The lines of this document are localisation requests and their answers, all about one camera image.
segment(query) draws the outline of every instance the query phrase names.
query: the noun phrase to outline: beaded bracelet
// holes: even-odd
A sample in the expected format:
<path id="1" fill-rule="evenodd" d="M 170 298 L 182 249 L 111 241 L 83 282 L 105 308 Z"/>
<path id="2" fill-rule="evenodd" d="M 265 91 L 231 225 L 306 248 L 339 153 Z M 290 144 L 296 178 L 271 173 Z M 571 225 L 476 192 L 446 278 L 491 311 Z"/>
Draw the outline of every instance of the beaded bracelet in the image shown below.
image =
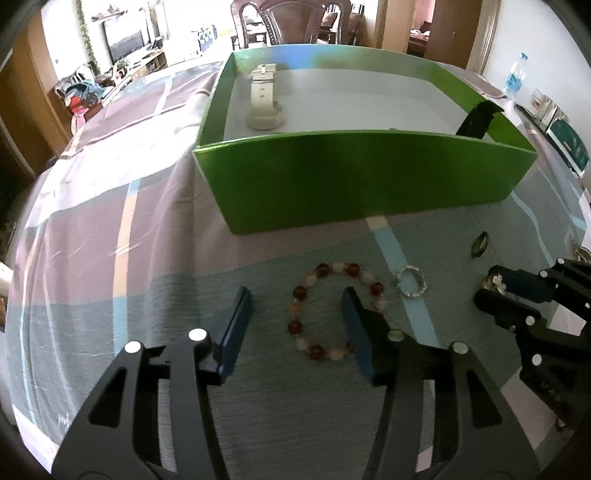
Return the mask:
<path id="1" fill-rule="evenodd" d="M 361 267 L 356 263 L 321 263 L 316 267 L 316 270 L 309 273 L 306 277 L 304 285 L 298 285 L 294 288 L 292 294 L 294 301 L 287 307 L 290 312 L 291 321 L 287 324 L 287 331 L 295 336 L 295 349 L 299 352 L 305 352 L 313 360 L 341 360 L 350 353 L 353 353 L 351 342 L 340 347 L 331 347 L 324 349 L 318 344 L 313 344 L 309 337 L 303 336 L 304 325 L 300 318 L 303 314 L 302 303 L 308 296 L 308 288 L 316 285 L 319 278 L 328 277 L 329 274 L 346 274 L 353 278 L 358 278 L 362 284 L 369 286 L 369 291 L 377 297 L 374 303 L 375 309 L 378 312 L 383 312 L 388 307 L 388 302 L 384 298 L 384 285 L 375 280 L 375 277 L 367 271 L 362 271 Z"/>

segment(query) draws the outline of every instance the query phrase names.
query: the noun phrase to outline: water bottle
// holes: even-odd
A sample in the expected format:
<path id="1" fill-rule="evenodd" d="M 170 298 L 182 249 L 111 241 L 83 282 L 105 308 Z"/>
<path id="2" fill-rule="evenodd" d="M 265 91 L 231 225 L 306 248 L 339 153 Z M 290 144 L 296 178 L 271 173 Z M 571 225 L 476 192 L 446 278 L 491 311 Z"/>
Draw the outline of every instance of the water bottle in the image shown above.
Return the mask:
<path id="1" fill-rule="evenodd" d="M 517 92 L 521 90 L 523 80 L 525 79 L 525 65 L 527 64 L 527 55 L 521 54 L 519 60 L 517 60 L 511 67 L 509 78 L 503 88 L 503 93 L 510 98 L 515 98 Z"/>

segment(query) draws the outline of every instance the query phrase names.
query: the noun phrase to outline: wooden door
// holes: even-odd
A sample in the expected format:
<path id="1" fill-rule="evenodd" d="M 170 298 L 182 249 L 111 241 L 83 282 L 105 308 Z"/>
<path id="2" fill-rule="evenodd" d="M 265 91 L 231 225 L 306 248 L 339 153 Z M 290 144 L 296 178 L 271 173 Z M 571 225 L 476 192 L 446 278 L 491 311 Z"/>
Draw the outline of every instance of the wooden door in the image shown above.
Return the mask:
<path id="1" fill-rule="evenodd" d="M 456 65 L 468 65 L 482 0 L 437 0 L 425 58 Z"/>

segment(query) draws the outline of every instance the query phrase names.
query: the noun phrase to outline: chair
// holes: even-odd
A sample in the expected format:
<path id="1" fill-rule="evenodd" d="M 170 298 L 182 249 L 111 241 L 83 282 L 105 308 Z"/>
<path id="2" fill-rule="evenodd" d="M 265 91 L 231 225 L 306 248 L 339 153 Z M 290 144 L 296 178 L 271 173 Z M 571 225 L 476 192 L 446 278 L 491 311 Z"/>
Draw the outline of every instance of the chair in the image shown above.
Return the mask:
<path id="1" fill-rule="evenodd" d="M 361 43 L 361 33 L 363 29 L 363 14 L 365 12 L 365 6 L 363 4 L 351 6 L 351 10 L 349 11 L 349 15 L 347 17 L 347 24 L 346 27 L 343 29 L 343 33 L 340 36 L 340 41 L 336 41 L 336 32 L 334 32 L 333 24 L 336 20 L 336 5 L 335 2 L 331 2 L 327 0 L 327 3 L 330 2 L 330 5 L 326 9 L 326 13 L 324 14 L 324 18 L 322 21 L 322 25 L 320 26 L 320 34 L 319 39 L 321 39 L 325 43 L 343 43 L 346 45 L 360 45 Z"/>
<path id="2" fill-rule="evenodd" d="M 339 6 L 341 12 L 336 43 L 342 42 L 351 12 L 349 0 L 234 0 L 230 9 L 238 33 L 240 48 L 248 48 L 248 33 L 243 11 L 253 6 L 261 16 L 271 45 L 316 43 L 320 24 L 328 3 Z"/>

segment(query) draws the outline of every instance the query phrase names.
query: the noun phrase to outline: green box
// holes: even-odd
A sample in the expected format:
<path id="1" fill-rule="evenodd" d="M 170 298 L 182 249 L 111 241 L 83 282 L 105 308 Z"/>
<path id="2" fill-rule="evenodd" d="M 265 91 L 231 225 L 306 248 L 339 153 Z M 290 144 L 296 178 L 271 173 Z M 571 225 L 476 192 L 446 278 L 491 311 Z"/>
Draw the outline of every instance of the green box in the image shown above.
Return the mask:
<path id="1" fill-rule="evenodd" d="M 234 82 L 262 63 L 276 63 L 278 70 L 366 70 L 426 80 L 467 113 L 483 101 L 437 63 L 373 48 L 282 45 L 233 52 L 216 81 L 194 151 L 232 233 L 498 202 L 537 157 L 503 115 L 495 115 L 488 130 L 494 142 L 386 129 L 225 141 Z"/>

